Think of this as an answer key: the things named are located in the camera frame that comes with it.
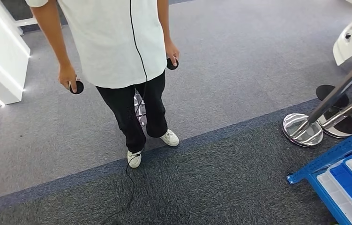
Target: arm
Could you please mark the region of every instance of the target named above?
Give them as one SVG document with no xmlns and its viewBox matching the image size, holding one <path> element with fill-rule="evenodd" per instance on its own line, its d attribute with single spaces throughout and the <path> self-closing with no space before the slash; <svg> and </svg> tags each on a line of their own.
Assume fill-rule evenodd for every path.
<svg viewBox="0 0 352 225">
<path fill-rule="evenodd" d="M 173 44 L 170 38 L 169 29 L 169 0 L 157 0 L 158 7 L 158 17 L 162 25 L 162 30 L 164 33 L 166 54 L 172 61 L 173 65 L 176 66 L 176 59 L 179 59 L 180 52 Z"/>
<path fill-rule="evenodd" d="M 169 0 L 157 0 L 158 17 L 164 31 L 165 43 L 171 42 L 169 30 Z"/>
<path fill-rule="evenodd" d="M 31 11 L 37 19 L 40 29 L 45 34 L 59 62 L 59 82 L 67 89 L 69 87 L 68 82 L 71 82 L 72 89 L 76 92 L 76 75 L 67 55 L 56 1 L 43 0 L 42 6 L 31 7 Z"/>
</svg>

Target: reflective metal surface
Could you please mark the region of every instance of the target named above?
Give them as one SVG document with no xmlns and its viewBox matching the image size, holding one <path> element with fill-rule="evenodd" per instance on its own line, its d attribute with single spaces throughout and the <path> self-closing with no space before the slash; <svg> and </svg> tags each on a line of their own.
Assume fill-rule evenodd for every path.
<svg viewBox="0 0 352 225">
<path fill-rule="evenodd" d="M 335 137 L 335 138 L 346 138 L 352 135 L 352 117 L 347 116 L 341 122 L 333 127 L 324 128 L 322 124 L 325 124 L 327 120 L 340 112 L 341 109 L 336 107 L 330 108 L 324 115 L 318 119 L 319 125 L 321 125 L 324 133 Z"/>
<path fill-rule="evenodd" d="M 304 131 L 297 136 L 292 136 L 302 124 L 307 124 L 308 116 L 300 113 L 292 113 L 284 118 L 282 123 L 282 131 L 285 136 L 293 143 L 308 147 L 319 144 L 323 138 L 323 131 L 318 122 L 307 125 Z"/>
<path fill-rule="evenodd" d="M 313 123 L 317 123 L 317 120 L 332 106 L 337 100 L 341 98 L 345 92 L 352 87 L 352 70 L 344 78 L 344 80 L 335 87 L 332 92 L 314 109 L 309 115 L 306 121 L 302 122 L 293 133 L 290 134 L 292 139 L 299 137 L 308 127 Z"/>
<path fill-rule="evenodd" d="M 144 127 L 145 123 L 142 120 L 142 117 L 144 116 L 144 114 L 143 114 L 142 110 L 143 110 L 143 107 L 144 107 L 145 103 L 144 103 L 143 99 L 141 98 L 140 94 L 137 91 L 135 93 L 134 100 L 135 100 L 135 110 L 137 110 L 136 111 L 136 117 L 139 120 L 140 125 L 142 127 Z"/>
<path fill-rule="evenodd" d="M 347 119 L 351 113 L 352 113 L 352 103 L 348 105 L 345 109 L 339 110 L 339 112 L 334 113 L 334 115 L 331 116 L 330 118 L 328 115 L 325 114 L 324 118 L 319 120 L 319 123 L 322 126 L 322 128 L 327 132 L 330 132 L 332 128 L 335 128 L 336 130 L 342 131 L 343 133 L 352 134 L 352 130 L 349 130 L 352 126 L 352 122 L 351 122 L 352 119 L 349 119 L 349 120 Z M 331 133 L 338 137 L 345 137 L 345 136 L 340 136 L 344 134 L 340 134 L 340 132 L 337 132 L 337 131 L 335 132 L 332 130 Z"/>
</svg>

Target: white shirt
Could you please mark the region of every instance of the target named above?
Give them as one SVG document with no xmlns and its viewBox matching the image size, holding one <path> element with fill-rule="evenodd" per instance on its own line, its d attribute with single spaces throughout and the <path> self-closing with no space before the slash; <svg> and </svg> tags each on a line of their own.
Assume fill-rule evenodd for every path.
<svg viewBox="0 0 352 225">
<path fill-rule="evenodd" d="M 40 7 L 48 0 L 26 0 Z M 146 81 L 133 41 L 129 0 L 58 0 L 79 53 L 84 78 L 99 87 L 123 88 Z M 131 0 L 137 47 L 148 80 L 166 67 L 157 0 Z"/>
</svg>

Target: short sleeve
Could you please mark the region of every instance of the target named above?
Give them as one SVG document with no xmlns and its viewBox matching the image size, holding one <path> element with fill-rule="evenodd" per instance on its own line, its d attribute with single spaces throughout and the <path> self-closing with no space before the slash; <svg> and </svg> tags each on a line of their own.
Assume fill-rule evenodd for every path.
<svg viewBox="0 0 352 225">
<path fill-rule="evenodd" d="M 41 7 L 49 0 L 25 0 L 30 7 Z"/>
</svg>

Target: dark gray carpet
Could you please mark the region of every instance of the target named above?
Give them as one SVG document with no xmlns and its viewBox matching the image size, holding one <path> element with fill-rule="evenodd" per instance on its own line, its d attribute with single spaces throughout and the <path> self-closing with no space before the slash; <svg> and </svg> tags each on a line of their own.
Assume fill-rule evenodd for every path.
<svg viewBox="0 0 352 225">
<path fill-rule="evenodd" d="M 285 177 L 339 140 L 326 136 L 319 146 L 301 148 L 279 126 L 263 123 L 214 142 L 147 152 L 131 171 L 135 199 L 117 218 L 124 225 L 335 222 L 307 182 L 291 186 Z M 131 192 L 118 166 L 99 179 L 1 210 L 0 225 L 96 225 L 123 207 Z"/>
</svg>

